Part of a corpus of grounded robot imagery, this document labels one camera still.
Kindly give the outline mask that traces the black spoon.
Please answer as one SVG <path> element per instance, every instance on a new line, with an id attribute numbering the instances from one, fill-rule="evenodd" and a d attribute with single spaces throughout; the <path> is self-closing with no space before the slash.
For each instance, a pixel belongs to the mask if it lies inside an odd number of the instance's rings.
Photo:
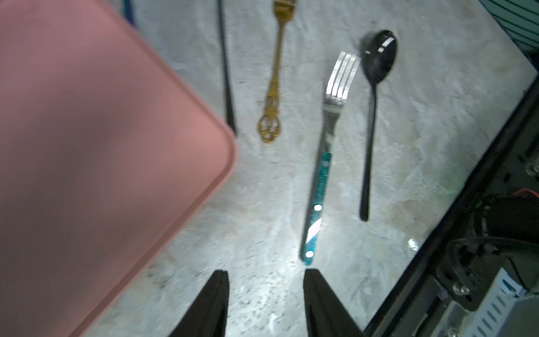
<path id="1" fill-rule="evenodd" d="M 377 85 L 379 85 L 390 73 L 397 56 L 397 49 L 398 42 L 395 34 L 392 31 L 385 29 L 374 35 L 364 50 L 363 71 L 371 87 L 371 105 L 367 126 L 362 195 L 359 207 L 359 217 L 363 222 L 369 220 L 371 167 L 373 161 L 373 144 L 376 130 L 378 97 Z"/>
<path id="2" fill-rule="evenodd" d="M 225 35 L 225 11 L 224 11 L 224 1 L 217 0 L 218 3 L 218 24 L 219 24 L 219 33 L 220 33 L 220 43 L 222 49 L 222 61 L 223 61 L 223 79 L 225 87 L 225 112 L 226 112 L 226 122 L 231 130 L 237 135 L 236 121 L 234 116 L 234 106 L 233 106 L 233 97 L 232 90 L 230 86 L 230 76 L 228 69 L 228 60 L 227 60 L 227 50 L 226 50 L 226 35 Z"/>

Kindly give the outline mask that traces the gold ornate fork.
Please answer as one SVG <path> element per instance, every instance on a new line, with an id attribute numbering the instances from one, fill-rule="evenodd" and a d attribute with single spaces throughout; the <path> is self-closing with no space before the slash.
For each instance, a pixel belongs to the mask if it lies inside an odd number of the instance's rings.
<path id="1" fill-rule="evenodd" d="M 296 1 L 294 0 L 274 1 L 274 14 L 278 24 L 276 48 L 273 60 L 272 78 L 269 83 L 265 109 L 258 122 L 258 132 L 264 143 L 274 142 L 281 133 L 279 121 L 279 71 L 281 68 L 285 26 L 293 19 L 295 8 Z"/>

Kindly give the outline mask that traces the rainbow iridescent spoon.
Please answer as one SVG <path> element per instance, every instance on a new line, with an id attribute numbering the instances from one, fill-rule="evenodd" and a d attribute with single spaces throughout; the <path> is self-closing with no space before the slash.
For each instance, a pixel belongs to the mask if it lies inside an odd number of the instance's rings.
<path id="1" fill-rule="evenodd" d="M 133 9 L 133 3 L 131 0 L 123 0 L 122 1 L 122 8 L 123 8 L 123 15 L 125 19 L 132 25 L 136 26 L 135 16 L 134 16 L 134 9 Z"/>

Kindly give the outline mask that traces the silver fork teal handle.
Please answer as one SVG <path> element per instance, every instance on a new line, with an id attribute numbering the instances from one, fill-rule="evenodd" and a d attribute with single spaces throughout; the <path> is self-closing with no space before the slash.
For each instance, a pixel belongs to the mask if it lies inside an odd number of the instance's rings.
<path id="1" fill-rule="evenodd" d="M 334 144 L 335 126 L 347 102 L 350 87 L 360 63 L 361 58 L 359 56 L 342 51 L 328 78 L 322 103 L 324 121 L 321 140 L 312 181 L 312 192 L 307 204 L 307 220 L 300 251 L 300 259 L 307 266 L 312 265 L 317 251 L 322 213 L 324 210 L 324 198 L 331 168 L 331 148 Z"/>

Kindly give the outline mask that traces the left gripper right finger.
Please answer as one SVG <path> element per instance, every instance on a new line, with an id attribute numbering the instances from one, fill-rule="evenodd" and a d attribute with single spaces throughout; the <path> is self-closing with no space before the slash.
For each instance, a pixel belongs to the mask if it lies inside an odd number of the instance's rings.
<path id="1" fill-rule="evenodd" d="M 303 281 L 308 336 L 364 336 L 318 269 Z"/>

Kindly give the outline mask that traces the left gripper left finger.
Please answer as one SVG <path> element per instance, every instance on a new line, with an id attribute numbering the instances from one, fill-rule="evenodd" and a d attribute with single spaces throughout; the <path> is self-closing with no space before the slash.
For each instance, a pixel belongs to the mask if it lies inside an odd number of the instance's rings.
<path id="1" fill-rule="evenodd" d="M 228 272 L 215 270 L 169 336 L 225 336 L 229 295 Z"/>

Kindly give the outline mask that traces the pink plastic tray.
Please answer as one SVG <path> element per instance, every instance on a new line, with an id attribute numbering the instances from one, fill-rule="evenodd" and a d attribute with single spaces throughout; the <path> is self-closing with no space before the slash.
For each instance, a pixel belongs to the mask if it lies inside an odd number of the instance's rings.
<path id="1" fill-rule="evenodd" d="M 106 2 L 3 1 L 1 335 L 82 336 L 237 157 Z"/>

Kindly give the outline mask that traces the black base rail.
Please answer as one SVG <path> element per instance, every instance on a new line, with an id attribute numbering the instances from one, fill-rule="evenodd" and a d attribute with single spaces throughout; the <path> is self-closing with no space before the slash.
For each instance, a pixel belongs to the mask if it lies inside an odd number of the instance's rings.
<path id="1" fill-rule="evenodd" d="M 365 329 L 368 336 L 408 336 L 419 315 L 447 293 L 440 266 L 449 261 L 457 240 L 471 233 L 470 216 L 491 195 L 509 192 L 521 183 L 537 187 L 525 165 L 538 152 L 538 80 L 524 92 L 499 134 L 465 182 L 464 188 L 439 225 L 426 239 Z"/>

